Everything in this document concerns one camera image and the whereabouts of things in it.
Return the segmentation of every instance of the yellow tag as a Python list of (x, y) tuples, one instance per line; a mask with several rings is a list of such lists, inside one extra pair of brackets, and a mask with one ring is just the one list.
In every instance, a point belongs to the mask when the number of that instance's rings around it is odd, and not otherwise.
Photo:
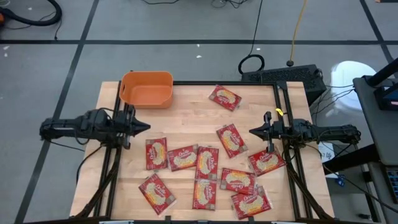
[(275, 109), (276, 110), (276, 112), (278, 112), (281, 116), (283, 116), (284, 115), (284, 113), (282, 112), (282, 110), (281, 109), (279, 109), (279, 108), (276, 108)]

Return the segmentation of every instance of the wooden tabletop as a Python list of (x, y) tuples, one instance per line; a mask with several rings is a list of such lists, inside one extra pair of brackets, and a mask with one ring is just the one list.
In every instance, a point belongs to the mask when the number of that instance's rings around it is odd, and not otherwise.
[[(168, 150), (192, 144), (214, 146), (220, 149), (218, 160), (218, 178), (224, 167), (250, 171), (247, 156), (266, 148), (266, 142), (249, 133), (249, 129), (263, 124), (266, 111), (275, 112), (275, 98), (271, 86), (227, 86), (227, 89), (242, 96), (240, 108), (234, 112), (208, 99), (215, 86), (174, 86), (174, 100), (166, 110), (137, 110), (136, 118), (151, 125), (150, 130), (131, 138), (131, 149), (123, 150), (119, 167), (118, 181), (114, 197), (112, 219), (163, 220), (158, 217), (138, 189), (145, 178), (153, 171), (146, 170), (145, 139), (167, 137)], [(113, 108), (117, 93), (117, 82), (103, 82), (97, 108)], [(307, 99), (302, 83), (288, 83), (290, 102), (294, 118), (311, 121)], [(247, 154), (229, 159), (223, 145), (216, 135), (222, 125), (234, 123), (249, 150)], [(281, 152), (280, 141), (274, 141)], [(99, 146), (90, 141), (86, 147), (87, 156)], [(105, 148), (89, 158), (81, 168), (80, 178), (73, 199), (71, 215), (76, 215), (86, 205), (98, 188)], [(318, 152), (311, 147), (301, 149), (303, 168), (307, 186), (317, 202), (333, 216), (328, 187)], [(195, 169), (171, 172), (168, 169), (158, 171), (158, 176), (177, 198), (177, 203), (165, 215), (173, 220), (238, 220), (231, 209), (231, 196), (234, 192), (220, 190), (216, 192), (216, 210), (193, 210), (193, 178)], [(292, 200), (286, 167), (279, 168), (257, 178), (264, 186), (274, 208), (254, 216), (257, 221), (294, 220)], [(297, 188), (300, 213), (305, 217), (302, 195)], [(108, 193), (104, 194), (101, 214), (104, 214)]]

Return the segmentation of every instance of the orange bin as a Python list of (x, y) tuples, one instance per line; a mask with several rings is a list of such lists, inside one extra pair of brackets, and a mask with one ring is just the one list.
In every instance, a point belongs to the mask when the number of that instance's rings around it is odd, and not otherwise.
[(173, 102), (173, 76), (169, 72), (128, 72), (119, 96), (136, 108), (168, 108)]

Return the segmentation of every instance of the red snack package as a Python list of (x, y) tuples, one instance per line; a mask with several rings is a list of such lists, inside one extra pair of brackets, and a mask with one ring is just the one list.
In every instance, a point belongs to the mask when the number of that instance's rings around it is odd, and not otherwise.
[(217, 180), (218, 149), (199, 146), (195, 179)]
[(156, 174), (145, 180), (138, 188), (158, 216), (176, 202), (175, 197)]
[(230, 111), (234, 111), (240, 104), (242, 98), (226, 88), (216, 85), (216, 88), (210, 94), (209, 99), (224, 106)]
[(252, 195), (255, 182), (256, 175), (253, 173), (223, 168), (220, 189)]
[(248, 147), (244, 144), (243, 139), (234, 124), (223, 126), (217, 130), (217, 135), (220, 138), (221, 143), (223, 143), (229, 158), (235, 157), (248, 150)]
[(216, 210), (217, 182), (212, 180), (195, 180), (193, 188), (193, 209)]
[(231, 198), (236, 216), (240, 220), (272, 209), (272, 203), (262, 186), (257, 187), (253, 195), (236, 194)]
[(272, 153), (267, 153), (266, 150), (264, 150), (249, 156), (248, 159), (252, 170), (257, 176), (266, 174), (286, 165), (277, 150)]
[(197, 164), (198, 144), (169, 151), (169, 166), (171, 171), (194, 167)]
[(167, 167), (167, 141), (161, 139), (146, 140), (147, 170), (164, 169)]

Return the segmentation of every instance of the wafer package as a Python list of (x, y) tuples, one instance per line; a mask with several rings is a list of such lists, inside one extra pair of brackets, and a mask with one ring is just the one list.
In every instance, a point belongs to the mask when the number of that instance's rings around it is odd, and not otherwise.
[(252, 195), (236, 194), (231, 198), (236, 216), (240, 220), (272, 209), (272, 203), (262, 186), (257, 187)]
[(195, 180), (193, 188), (193, 209), (216, 210), (217, 182), (213, 180)]
[(198, 145), (174, 149), (167, 153), (171, 171), (194, 167), (197, 164)]
[(147, 170), (167, 168), (166, 137), (146, 140)]
[(195, 179), (217, 180), (218, 149), (199, 146)]
[(145, 180), (138, 188), (158, 216), (176, 202), (175, 197), (156, 174)]
[(229, 158), (235, 157), (248, 150), (248, 147), (243, 142), (243, 139), (234, 124), (223, 126), (217, 130), (217, 135), (220, 138), (221, 143), (223, 143)]
[(248, 159), (252, 170), (257, 176), (266, 174), (286, 165), (278, 150), (275, 150), (272, 153), (267, 153), (267, 151), (264, 150), (249, 156)]
[(253, 173), (223, 168), (220, 189), (252, 195), (256, 184)]
[(224, 106), (230, 111), (234, 111), (242, 101), (242, 98), (240, 96), (220, 85), (216, 85), (216, 88), (210, 94), (209, 99), (213, 100), (221, 106)]

